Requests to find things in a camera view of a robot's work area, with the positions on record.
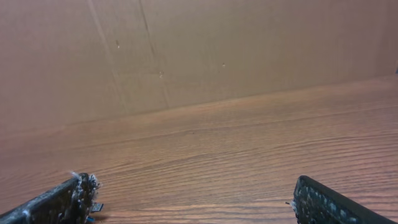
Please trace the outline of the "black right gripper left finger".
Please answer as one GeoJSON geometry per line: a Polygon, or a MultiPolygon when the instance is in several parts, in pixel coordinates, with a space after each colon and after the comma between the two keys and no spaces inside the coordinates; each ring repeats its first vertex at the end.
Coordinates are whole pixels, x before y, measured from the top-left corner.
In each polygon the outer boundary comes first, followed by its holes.
{"type": "Polygon", "coordinates": [[[103,208],[96,202],[100,187],[95,175],[73,173],[71,179],[1,214],[1,224],[93,223],[91,214],[103,208]]]}

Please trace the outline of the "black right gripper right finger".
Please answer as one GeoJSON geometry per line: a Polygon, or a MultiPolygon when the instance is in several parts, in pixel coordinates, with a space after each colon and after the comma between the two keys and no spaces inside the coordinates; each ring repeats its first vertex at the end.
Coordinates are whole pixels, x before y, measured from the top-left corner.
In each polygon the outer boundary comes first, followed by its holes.
{"type": "Polygon", "coordinates": [[[396,224],[306,175],[297,179],[291,207],[298,224],[396,224]]]}

